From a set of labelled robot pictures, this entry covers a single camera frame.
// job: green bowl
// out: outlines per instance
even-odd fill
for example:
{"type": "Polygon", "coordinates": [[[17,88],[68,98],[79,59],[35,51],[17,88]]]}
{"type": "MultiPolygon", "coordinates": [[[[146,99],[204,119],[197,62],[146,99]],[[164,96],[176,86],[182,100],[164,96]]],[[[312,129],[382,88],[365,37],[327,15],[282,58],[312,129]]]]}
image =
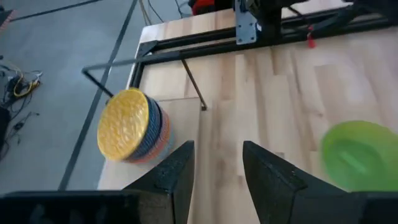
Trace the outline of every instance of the green bowl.
{"type": "Polygon", "coordinates": [[[322,139],[326,173],[349,191],[398,190],[398,135],[366,121],[332,127],[322,139]]]}

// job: wire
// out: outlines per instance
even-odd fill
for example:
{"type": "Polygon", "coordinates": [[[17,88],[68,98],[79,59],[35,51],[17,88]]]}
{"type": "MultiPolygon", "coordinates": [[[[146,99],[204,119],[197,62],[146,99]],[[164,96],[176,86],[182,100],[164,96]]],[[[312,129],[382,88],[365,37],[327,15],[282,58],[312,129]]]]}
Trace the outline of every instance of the wire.
{"type": "Polygon", "coordinates": [[[144,18],[145,26],[148,26],[148,23],[152,25],[152,21],[150,21],[150,18],[148,16],[148,12],[145,9],[144,3],[142,0],[139,0],[139,6],[141,8],[142,16],[144,18]]]}
{"type": "MultiPolygon", "coordinates": [[[[178,8],[180,9],[180,11],[181,11],[181,7],[184,6],[184,5],[187,5],[187,6],[189,7],[188,1],[183,2],[183,3],[181,3],[181,4],[178,6],[178,8]]],[[[182,15],[182,17],[190,17],[190,16],[192,16],[192,12],[190,12],[190,13],[185,13],[185,12],[181,11],[181,15],[182,15]]]]}
{"type": "Polygon", "coordinates": [[[152,11],[156,14],[156,16],[160,19],[160,21],[164,22],[162,18],[160,18],[159,14],[156,12],[152,4],[150,3],[150,0],[148,0],[148,5],[152,9],[152,11]]]}
{"type": "Polygon", "coordinates": [[[39,113],[35,113],[35,112],[29,112],[25,117],[21,118],[15,125],[12,126],[11,130],[8,132],[7,136],[4,138],[4,146],[6,146],[6,148],[2,148],[0,149],[0,161],[3,160],[5,158],[5,156],[7,155],[7,153],[10,150],[10,144],[9,141],[14,138],[14,137],[18,137],[17,140],[17,144],[19,144],[21,142],[21,136],[18,134],[18,132],[24,127],[26,121],[32,116],[32,115],[36,115],[39,116],[39,113]]]}
{"type": "Polygon", "coordinates": [[[12,109],[12,105],[10,106],[10,111],[13,112],[13,113],[15,113],[15,114],[12,116],[11,120],[13,120],[14,118],[16,118],[16,117],[19,115],[19,113],[20,113],[23,109],[25,109],[27,105],[29,105],[29,103],[32,101],[32,98],[33,98],[33,92],[30,93],[29,100],[28,100],[28,96],[24,98],[24,101],[22,102],[21,107],[20,107],[17,111],[14,111],[14,110],[12,109]]]}
{"type": "MultiPolygon", "coordinates": [[[[36,70],[36,71],[31,71],[31,72],[25,72],[25,74],[31,74],[31,73],[37,73],[37,74],[36,74],[37,76],[40,75],[40,74],[42,74],[41,71],[37,71],[37,70],[36,70]]],[[[9,81],[5,84],[5,86],[4,86],[4,92],[3,92],[2,102],[0,103],[0,106],[2,106],[3,108],[8,108],[8,107],[10,107],[10,112],[16,113],[17,111],[14,111],[14,109],[12,108],[12,106],[13,106],[14,103],[17,102],[19,99],[18,99],[17,97],[15,97],[13,93],[8,92],[8,91],[9,91],[9,85],[10,85],[11,83],[12,83],[12,79],[9,80],[9,81]]],[[[23,82],[23,83],[22,83],[22,90],[25,89],[25,88],[27,88],[28,86],[29,86],[29,83],[23,82]]],[[[26,105],[22,104],[21,107],[27,106],[27,105],[30,103],[30,101],[31,101],[31,99],[32,99],[32,94],[31,94],[31,96],[30,96],[28,102],[26,103],[26,105]]]]}
{"type": "Polygon", "coordinates": [[[14,65],[12,62],[10,62],[10,61],[8,61],[8,60],[4,60],[4,61],[7,62],[7,63],[8,63],[9,65],[11,65],[12,67],[14,67],[13,70],[15,70],[17,74],[19,73],[19,79],[18,79],[17,83],[16,83],[15,86],[14,86],[14,95],[15,95],[16,97],[22,97],[22,96],[28,95],[29,92],[32,91],[32,87],[33,87],[33,85],[34,85],[34,82],[30,82],[30,83],[29,83],[29,87],[28,87],[28,89],[27,89],[27,91],[26,91],[25,93],[17,93],[18,84],[20,84],[20,82],[23,81],[23,79],[24,79],[24,73],[22,72],[22,70],[21,70],[18,66],[14,65]]]}
{"type": "Polygon", "coordinates": [[[181,17],[181,19],[182,19],[183,17],[182,17],[182,12],[181,12],[180,6],[178,5],[177,0],[174,0],[174,1],[175,1],[175,5],[177,6],[178,13],[180,14],[180,17],[181,17]]]}

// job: wooden table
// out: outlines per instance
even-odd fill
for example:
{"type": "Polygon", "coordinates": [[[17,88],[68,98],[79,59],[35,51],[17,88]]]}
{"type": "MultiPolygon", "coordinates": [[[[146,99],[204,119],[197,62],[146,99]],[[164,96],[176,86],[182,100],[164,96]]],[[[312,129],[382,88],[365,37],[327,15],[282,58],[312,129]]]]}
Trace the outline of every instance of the wooden table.
{"type": "MultiPolygon", "coordinates": [[[[312,0],[296,9],[341,5],[312,0]]],[[[145,27],[141,42],[234,24],[232,10],[220,11],[145,27]]],[[[244,177],[244,140],[330,182],[319,147],[333,125],[365,120],[398,132],[397,34],[391,28],[317,40],[315,49],[301,42],[188,59],[209,106],[200,113],[193,221],[259,223],[244,177]]],[[[181,62],[146,66],[140,89],[153,97],[197,96],[181,62]]]]}

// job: black metal bar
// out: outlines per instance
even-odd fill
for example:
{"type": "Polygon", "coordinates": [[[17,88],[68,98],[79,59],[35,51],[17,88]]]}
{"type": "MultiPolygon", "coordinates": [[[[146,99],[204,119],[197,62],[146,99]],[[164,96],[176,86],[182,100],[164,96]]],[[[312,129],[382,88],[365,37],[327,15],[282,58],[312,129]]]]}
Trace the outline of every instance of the black metal bar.
{"type": "Polygon", "coordinates": [[[191,79],[191,82],[192,82],[193,87],[195,88],[195,90],[196,90],[197,93],[198,93],[198,96],[199,96],[200,101],[201,101],[201,103],[202,103],[201,110],[202,110],[202,111],[207,110],[207,105],[206,105],[205,99],[203,99],[203,96],[202,96],[201,93],[200,93],[199,87],[198,87],[198,85],[197,85],[195,79],[193,78],[192,72],[191,72],[191,70],[190,70],[189,67],[188,67],[187,61],[186,61],[184,58],[182,58],[182,59],[181,59],[181,62],[182,62],[182,64],[184,65],[184,68],[185,68],[185,70],[186,70],[187,73],[188,73],[189,79],[191,79]]]}
{"type": "MultiPolygon", "coordinates": [[[[324,32],[318,32],[316,34],[313,34],[313,38],[319,39],[324,37],[333,37],[337,35],[350,34],[353,32],[364,32],[374,29],[383,29],[390,26],[392,26],[392,24],[385,18],[370,19],[366,21],[356,21],[347,24],[346,26],[340,29],[325,30],[324,32]]],[[[150,65],[155,63],[164,63],[164,62],[180,60],[181,58],[194,58],[194,57],[202,57],[214,54],[223,54],[227,52],[254,49],[259,47],[268,47],[272,45],[288,44],[288,43],[301,42],[306,40],[307,40],[307,35],[303,35],[302,33],[299,32],[290,32],[284,34],[284,36],[280,39],[270,40],[270,41],[257,41],[256,43],[253,44],[236,45],[236,42],[233,40],[218,44],[210,44],[205,46],[192,47],[189,49],[182,49],[175,52],[152,54],[142,58],[141,62],[145,62],[146,64],[150,65]]]]}
{"type": "Polygon", "coordinates": [[[220,30],[204,32],[201,34],[192,34],[192,35],[186,35],[184,37],[158,40],[156,47],[154,47],[154,51],[170,49],[173,47],[181,47],[190,44],[204,43],[212,40],[233,38],[235,36],[236,36],[235,27],[230,27],[220,30]]]}
{"type": "Polygon", "coordinates": [[[97,79],[95,79],[88,71],[83,71],[83,74],[96,86],[98,86],[98,88],[104,91],[110,98],[113,97],[113,93],[111,93],[104,85],[102,85],[97,79]]]}
{"type": "Polygon", "coordinates": [[[141,58],[131,58],[131,59],[125,59],[125,60],[120,60],[116,62],[108,62],[108,63],[101,63],[97,65],[91,65],[84,67],[82,69],[82,72],[84,71],[90,71],[90,70],[98,70],[98,69],[104,69],[107,67],[120,67],[123,65],[131,65],[137,62],[151,62],[151,63],[160,63],[163,60],[167,60],[169,57],[172,58],[179,58],[179,51],[174,51],[174,52],[166,52],[164,54],[156,54],[156,55],[148,55],[145,57],[141,58]]]}
{"type": "Polygon", "coordinates": [[[63,6],[63,7],[57,8],[57,9],[51,9],[51,10],[48,10],[48,11],[38,12],[38,13],[34,13],[34,14],[31,14],[31,15],[28,15],[28,16],[22,16],[22,17],[18,17],[18,18],[15,18],[15,19],[11,19],[10,22],[19,21],[19,20],[23,20],[23,19],[28,19],[28,18],[32,18],[32,17],[36,17],[36,16],[43,16],[43,15],[50,14],[50,13],[53,13],[53,12],[58,12],[58,11],[66,10],[66,9],[71,9],[71,8],[74,8],[74,7],[85,6],[87,4],[91,4],[91,3],[99,2],[99,1],[102,1],[102,0],[90,0],[90,1],[86,1],[86,2],[80,2],[80,3],[77,3],[77,4],[73,4],[73,5],[70,5],[70,6],[63,6]]]}
{"type": "Polygon", "coordinates": [[[144,64],[137,63],[136,66],[134,66],[134,70],[132,71],[131,87],[139,88],[143,72],[144,72],[144,64]]]}
{"type": "MultiPolygon", "coordinates": [[[[329,9],[324,11],[312,12],[305,15],[305,17],[310,21],[312,24],[316,24],[318,22],[324,21],[326,19],[330,19],[333,16],[336,16],[341,10],[346,9],[345,7],[340,7],[338,9],[329,9]]],[[[361,11],[359,15],[369,14],[370,12],[361,11]]],[[[289,26],[289,27],[298,27],[307,25],[305,21],[299,16],[293,16],[282,19],[282,27],[289,26]]],[[[181,47],[190,44],[197,44],[208,42],[212,40],[221,40],[227,38],[236,37],[235,27],[220,29],[220,30],[212,30],[209,32],[204,32],[200,34],[191,34],[185,35],[183,37],[175,37],[171,39],[165,40],[158,40],[154,51],[157,50],[164,50],[164,49],[171,49],[174,47],[181,47]]]]}

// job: concrete floor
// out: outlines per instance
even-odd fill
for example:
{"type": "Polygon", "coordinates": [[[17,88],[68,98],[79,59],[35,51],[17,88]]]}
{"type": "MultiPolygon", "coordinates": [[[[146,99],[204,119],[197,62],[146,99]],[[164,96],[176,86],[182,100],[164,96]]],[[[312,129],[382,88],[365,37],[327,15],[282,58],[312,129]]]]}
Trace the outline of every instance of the concrete floor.
{"type": "MultiPolygon", "coordinates": [[[[6,9],[17,10],[16,17],[78,2],[83,1],[3,0],[6,9]]],[[[23,71],[44,72],[43,85],[34,92],[28,107],[13,121],[18,121],[30,111],[40,113],[40,116],[27,120],[19,133],[21,143],[11,141],[11,150],[0,161],[0,193],[58,189],[96,93],[96,87],[80,71],[85,65],[109,60],[132,2],[104,0],[15,21],[0,33],[0,50],[5,58],[23,71]]],[[[163,20],[179,18],[174,0],[151,2],[163,20]]],[[[149,14],[153,22],[159,23],[153,12],[149,14]]],[[[144,20],[137,3],[117,59],[134,56],[143,27],[144,20]]],[[[106,86],[113,92],[123,89],[129,71],[130,67],[113,68],[106,86]]],[[[95,75],[100,80],[103,71],[95,72],[95,75]]],[[[88,190],[97,186],[104,157],[96,144],[96,128],[106,100],[103,95],[68,190],[88,190]]]]}

